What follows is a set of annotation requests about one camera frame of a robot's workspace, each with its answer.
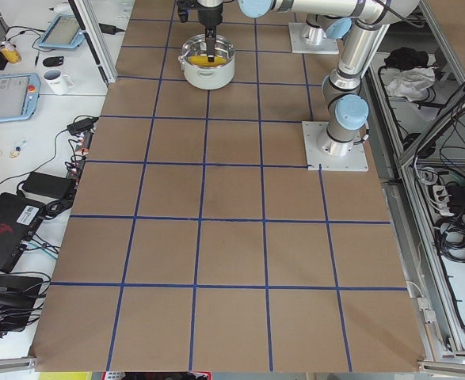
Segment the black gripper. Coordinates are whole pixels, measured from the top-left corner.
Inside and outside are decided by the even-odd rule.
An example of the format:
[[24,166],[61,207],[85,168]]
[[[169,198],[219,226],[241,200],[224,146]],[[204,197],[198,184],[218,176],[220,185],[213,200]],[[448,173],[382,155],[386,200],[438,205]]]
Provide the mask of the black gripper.
[[199,22],[205,29],[206,55],[209,63],[215,62],[216,27],[223,21],[222,0],[197,0]]

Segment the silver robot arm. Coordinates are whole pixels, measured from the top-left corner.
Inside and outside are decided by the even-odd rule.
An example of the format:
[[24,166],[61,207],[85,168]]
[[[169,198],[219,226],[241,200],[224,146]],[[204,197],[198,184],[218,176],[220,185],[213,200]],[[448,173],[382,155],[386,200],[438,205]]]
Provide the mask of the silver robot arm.
[[[215,59],[217,26],[223,22],[223,1],[178,1],[178,16],[182,23],[188,20],[189,11],[198,13],[198,21],[204,26],[206,57],[210,63]],[[240,10],[247,17],[259,18],[270,11],[289,12],[290,1],[239,1]],[[336,55],[339,52],[337,41],[351,29],[351,17],[329,16],[307,13],[303,23],[292,22],[289,25],[292,52],[309,54]]]
[[401,21],[417,7],[417,1],[332,1],[332,16],[350,16],[353,25],[341,57],[324,81],[322,94],[330,121],[318,136],[323,153],[344,157],[354,146],[358,131],[368,118],[366,101],[358,95],[363,72],[383,38],[383,28]]

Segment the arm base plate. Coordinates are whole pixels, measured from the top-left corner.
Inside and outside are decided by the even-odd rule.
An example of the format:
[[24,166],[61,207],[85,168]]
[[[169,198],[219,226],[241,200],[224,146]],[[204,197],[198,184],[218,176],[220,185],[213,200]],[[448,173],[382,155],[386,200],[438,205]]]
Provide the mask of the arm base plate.
[[364,144],[354,144],[360,133],[351,142],[336,142],[327,134],[327,122],[303,121],[303,140],[309,170],[330,172],[367,172],[368,161]]
[[292,53],[337,55],[339,48],[335,39],[330,39],[321,28],[315,28],[304,23],[288,25]]

